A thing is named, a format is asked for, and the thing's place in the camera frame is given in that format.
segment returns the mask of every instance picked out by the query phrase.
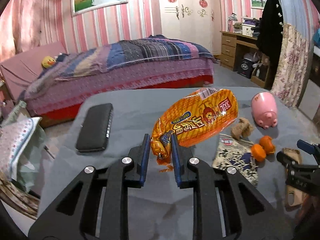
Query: cartoon lion logo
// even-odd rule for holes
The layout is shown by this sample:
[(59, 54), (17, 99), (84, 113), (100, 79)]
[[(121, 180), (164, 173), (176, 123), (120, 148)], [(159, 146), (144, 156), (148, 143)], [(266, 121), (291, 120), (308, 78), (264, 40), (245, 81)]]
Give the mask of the cartoon lion logo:
[(219, 115), (219, 112), (214, 110), (215, 107), (210, 101), (202, 103), (199, 108), (200, 114), (206, 123), (213, 123)]

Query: bedspread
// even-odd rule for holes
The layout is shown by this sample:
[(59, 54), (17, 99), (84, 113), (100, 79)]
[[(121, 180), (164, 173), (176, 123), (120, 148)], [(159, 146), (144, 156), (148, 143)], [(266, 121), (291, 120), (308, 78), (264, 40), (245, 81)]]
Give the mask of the bedspread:
[(170, 40), (162, 35), (145, 39), (119, 41), (111, 45), (68, 55), (62, 62), (44, 70), (25, 91), (24, 100), (37, 98), (52, 85), (84, 77), (107, 73), (141, 62), (175, 61), (193, 58), (213, 58), (212, 54), (195, 43)]
[(215, 63), (210, 58), (139, 63), (96, 76), (56, 83), (43, 95), (26, 100), (27, 109), (31, 116), (39, 116), (81, 104), (97, 93), (145, 88), (166, 82), (213, 76), (214, 66)]

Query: stuffed toy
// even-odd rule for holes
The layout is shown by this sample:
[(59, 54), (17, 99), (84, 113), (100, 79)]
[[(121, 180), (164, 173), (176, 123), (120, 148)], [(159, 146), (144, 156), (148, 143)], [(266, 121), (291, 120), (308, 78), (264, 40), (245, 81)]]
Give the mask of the stuffed toy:
[(44, 57), (43, 61), (41, 62), (42, 66), (44, 68), (51, 67), (54, 63), (56, 63), (56, 60), (53, 57), (46, 56)]

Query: pink piggy bank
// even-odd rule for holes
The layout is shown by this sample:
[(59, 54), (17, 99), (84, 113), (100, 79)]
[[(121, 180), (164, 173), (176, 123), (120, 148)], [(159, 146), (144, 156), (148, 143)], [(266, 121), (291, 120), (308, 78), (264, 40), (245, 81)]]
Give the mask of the pink piggy bank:
[(268, 129), (270, 126), (275, 127), (278, 123), (277, 105), (275, 98), (269, 92), (260, 92), (251, 100), (252, 115), (255, 122)]

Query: pink headboard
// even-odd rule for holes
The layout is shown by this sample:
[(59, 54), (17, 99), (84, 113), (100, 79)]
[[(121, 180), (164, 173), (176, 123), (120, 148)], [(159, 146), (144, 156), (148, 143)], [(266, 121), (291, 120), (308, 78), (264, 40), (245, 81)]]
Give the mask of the pink headboard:
[(0, 71), (12, 99), (16, 101), (20, 93), (40, 75), (43, 70), (41, 62), (45, 56), (55, 57), (60, 52), (66, 53), (66, 50), (58, 41), (22, 52), (0, 63)]

